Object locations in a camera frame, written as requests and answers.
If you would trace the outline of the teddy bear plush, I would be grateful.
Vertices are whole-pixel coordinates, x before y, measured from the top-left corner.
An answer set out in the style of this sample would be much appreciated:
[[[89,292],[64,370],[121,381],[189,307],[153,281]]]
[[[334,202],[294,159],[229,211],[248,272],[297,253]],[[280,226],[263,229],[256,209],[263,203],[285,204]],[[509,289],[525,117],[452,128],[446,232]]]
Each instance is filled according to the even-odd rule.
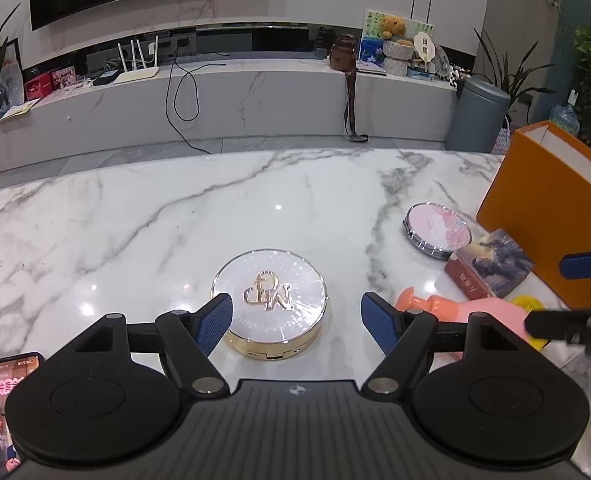
[[[406,21],[401,16],[385,14],[380,20],[380,35],[383,40],[405,44]]]

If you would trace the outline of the white wifi router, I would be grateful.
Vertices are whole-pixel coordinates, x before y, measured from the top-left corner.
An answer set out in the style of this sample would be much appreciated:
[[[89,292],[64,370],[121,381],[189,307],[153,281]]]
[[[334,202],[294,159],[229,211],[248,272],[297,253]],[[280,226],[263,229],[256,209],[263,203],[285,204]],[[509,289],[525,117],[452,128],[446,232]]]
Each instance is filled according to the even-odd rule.
[[[153,55],[151,62],[148,62],[144,58],[139,39],[130,40],[130,53],[132,53],[130,63],[127,63],[120,44],[117,45],[117,49],[118,53],[120,53],[122,71],[114,80],[116,84],[126,84],[126,82],[151,79],[158,75],[158,70],[160,69],[160,66],[158,66],[158,37],[155,37],[152,44],[150,44],[150,54]]]

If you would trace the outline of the white marble tv console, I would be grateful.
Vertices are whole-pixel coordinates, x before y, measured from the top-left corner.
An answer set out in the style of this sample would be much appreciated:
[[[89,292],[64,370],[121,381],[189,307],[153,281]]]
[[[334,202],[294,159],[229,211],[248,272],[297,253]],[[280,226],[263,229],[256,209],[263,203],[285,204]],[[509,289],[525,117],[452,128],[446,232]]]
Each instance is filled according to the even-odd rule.
[[[151,79],[53,92],[0,122],[0,172],[132,146],[343,136],[344,74],[301,58],[164,67]]]

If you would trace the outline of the smartphone with lit screen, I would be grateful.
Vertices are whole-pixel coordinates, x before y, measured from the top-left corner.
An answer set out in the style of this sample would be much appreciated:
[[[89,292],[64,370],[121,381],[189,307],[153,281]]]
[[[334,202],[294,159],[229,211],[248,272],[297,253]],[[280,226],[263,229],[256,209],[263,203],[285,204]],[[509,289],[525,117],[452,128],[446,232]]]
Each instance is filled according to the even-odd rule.
[[[7,421],[8,397],[13,388],[37,370],[42,362],[44,357],[39,352],[0,358],[0,479],[7,479],[22,463]]]

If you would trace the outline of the grey round trash bin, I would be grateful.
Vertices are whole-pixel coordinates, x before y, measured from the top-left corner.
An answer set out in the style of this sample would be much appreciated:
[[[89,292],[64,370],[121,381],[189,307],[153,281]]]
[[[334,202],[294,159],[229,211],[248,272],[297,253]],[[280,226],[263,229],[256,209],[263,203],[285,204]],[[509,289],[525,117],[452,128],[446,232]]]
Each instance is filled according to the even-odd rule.
[[[482,79],[467,78],[447,130],[445,150],[490,153],[509,104],[508,93]]]

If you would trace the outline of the orange white open box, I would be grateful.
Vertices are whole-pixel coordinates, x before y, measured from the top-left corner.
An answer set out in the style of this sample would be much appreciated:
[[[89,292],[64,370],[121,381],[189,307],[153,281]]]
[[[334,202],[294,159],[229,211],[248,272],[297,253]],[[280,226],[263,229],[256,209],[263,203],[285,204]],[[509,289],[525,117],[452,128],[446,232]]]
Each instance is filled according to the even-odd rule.
[[[515,132],[477,220],[503,229],[533,272],[571,309],[591,310],[591,278],[568,280],[559,264],[591,252],[591,149],[552,122]]]

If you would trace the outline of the pink plastic bottle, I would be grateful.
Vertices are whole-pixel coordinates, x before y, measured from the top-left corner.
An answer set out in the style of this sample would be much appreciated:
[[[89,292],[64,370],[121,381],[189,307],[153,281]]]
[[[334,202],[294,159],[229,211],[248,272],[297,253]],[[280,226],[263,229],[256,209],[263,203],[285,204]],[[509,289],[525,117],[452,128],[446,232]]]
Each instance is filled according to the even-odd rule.
[[[494,318],[510,328],[513,333],[516,333],[522,339],[524,339],[526,332],[524,321],[527,314],[524,313],[524,310],[511,304],[510,301],[496,297],[465,302],[457,302],[437,295],[421,298],[415,295],[415,290],[412,287],[408,287],[401,292],[394,304],[394,308],[399,311],[427,311],[436,316],[441,322],[457,323],[466,323],[468,316],[472,312],[483,312],[493,315]]]

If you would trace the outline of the illustrated card box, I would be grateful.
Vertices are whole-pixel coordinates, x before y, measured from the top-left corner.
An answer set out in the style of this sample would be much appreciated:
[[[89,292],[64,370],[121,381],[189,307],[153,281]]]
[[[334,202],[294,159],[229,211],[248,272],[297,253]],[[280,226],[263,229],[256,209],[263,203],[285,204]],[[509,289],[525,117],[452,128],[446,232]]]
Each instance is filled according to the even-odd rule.
[[[446,274],[470,300],[505,298],[533,270],[534,263],[503,229],[457,249]]]

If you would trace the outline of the gold round cushion compact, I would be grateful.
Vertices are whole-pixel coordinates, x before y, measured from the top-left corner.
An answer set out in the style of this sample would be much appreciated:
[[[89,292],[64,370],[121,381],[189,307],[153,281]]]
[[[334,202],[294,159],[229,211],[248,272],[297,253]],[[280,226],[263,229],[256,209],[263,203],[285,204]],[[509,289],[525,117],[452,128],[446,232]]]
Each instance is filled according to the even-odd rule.
[[[315,266],[282,249],[253,249],[229,260],[210,286],[213,297],[223,292],[232,300],[225,341],[261,361],[289,359],[309,348],[329,304]]]

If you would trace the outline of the pastel woven basket bag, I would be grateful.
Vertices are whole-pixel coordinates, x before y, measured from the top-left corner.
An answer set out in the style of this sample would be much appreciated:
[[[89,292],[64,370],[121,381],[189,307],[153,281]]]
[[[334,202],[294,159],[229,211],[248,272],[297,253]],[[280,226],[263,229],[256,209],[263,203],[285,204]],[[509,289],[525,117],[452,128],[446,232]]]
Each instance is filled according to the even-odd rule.
[[[503,120],[501,130],[495,140],[492,153],[495,155],[504,155],[507,153],[511,142],[510,118],[506,116]]]

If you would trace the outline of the pink round powder compact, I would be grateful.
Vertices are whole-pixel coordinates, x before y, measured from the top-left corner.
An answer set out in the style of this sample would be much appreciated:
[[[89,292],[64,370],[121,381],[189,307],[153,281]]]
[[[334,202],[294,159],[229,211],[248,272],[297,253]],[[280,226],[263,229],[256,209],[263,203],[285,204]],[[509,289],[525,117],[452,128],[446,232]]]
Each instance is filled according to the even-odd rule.
[[[472,242],[471,230],[463,217],[436,203],[411,206],[403,220],[403,232],[420,252],[442,261]]]

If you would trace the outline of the white round paper fan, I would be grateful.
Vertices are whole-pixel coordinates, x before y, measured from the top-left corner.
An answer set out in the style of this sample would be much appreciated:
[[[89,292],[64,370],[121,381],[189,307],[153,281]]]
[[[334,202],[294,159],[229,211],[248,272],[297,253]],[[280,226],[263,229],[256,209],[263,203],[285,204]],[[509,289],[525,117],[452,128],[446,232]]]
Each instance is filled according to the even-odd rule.
[[[427,32],[417,32],[414,36],[414,48],[425,64],[430,63],[435,58],[435,46]]]

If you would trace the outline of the yellow mushroom-cap bottle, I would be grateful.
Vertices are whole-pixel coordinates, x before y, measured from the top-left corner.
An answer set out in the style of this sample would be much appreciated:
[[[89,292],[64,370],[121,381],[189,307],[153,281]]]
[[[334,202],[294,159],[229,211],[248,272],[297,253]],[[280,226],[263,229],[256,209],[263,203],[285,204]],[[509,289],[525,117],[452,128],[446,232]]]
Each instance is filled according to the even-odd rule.
[[[510,300],[510,303],[524,310],[525,314],[545,311],[544,305],[538,299],[529,295],[516,296]],[[549,340],[534,338],[528,332],[525,332],[524,339],[537,351],[542,351],[549,344]]]

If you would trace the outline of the green leafy potted plant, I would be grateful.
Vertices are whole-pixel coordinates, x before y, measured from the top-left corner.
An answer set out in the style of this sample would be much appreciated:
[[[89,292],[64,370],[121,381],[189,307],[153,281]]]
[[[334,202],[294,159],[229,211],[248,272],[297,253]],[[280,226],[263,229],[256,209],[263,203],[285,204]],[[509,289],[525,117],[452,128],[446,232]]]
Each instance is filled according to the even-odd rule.
[[[478,38],[479,46],[482,48],[483,60],[491,69],[491,73],[487,75],[485,72],[474,70],[471,76],[483,80],[508,94],[509,104],[505,114],[508,114],[512,105],[526,94],[556,94],[555,90],[545,86],[533,86],[533,84],[529,86],[533,74],[555,66],[553,63],[538,66],[527,65],[527,61],[538,47],[537,41],[527,49],[527,53],[521,58],[517,67],[512,68],[509,52],[506,51],[503,55],[499,55],[491,36],[486,30],[482,29],[479,32],[478,29],[473,29],[473,31]]]

